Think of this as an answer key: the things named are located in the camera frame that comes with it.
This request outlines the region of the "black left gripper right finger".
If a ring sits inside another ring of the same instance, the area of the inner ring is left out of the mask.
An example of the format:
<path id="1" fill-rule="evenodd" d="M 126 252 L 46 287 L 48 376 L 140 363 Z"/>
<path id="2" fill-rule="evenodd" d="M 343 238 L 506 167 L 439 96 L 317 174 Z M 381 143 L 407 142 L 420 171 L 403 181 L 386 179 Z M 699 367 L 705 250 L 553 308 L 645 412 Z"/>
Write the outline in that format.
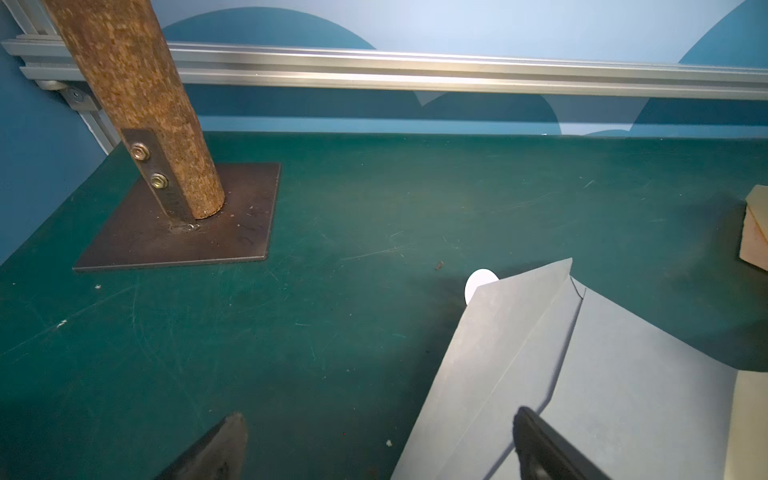
<path id="1" fill-rule="evenodd" d="M 520 407 L 514 416 L 513 440 L 523 480 L 609 480 L 529 407 Z"/>

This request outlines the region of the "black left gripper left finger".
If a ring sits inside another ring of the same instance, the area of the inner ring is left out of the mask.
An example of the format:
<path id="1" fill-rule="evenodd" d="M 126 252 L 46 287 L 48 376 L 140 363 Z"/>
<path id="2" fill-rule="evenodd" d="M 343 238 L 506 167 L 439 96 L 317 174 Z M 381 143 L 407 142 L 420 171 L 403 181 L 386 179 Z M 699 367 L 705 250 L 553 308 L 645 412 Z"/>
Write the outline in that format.
<path id="1" fill-rule="evenodd" d="M 245 418 L 240 412 L 232 412 L 161 471 L 156 479 L 239 479 L 247 442 Z"/>

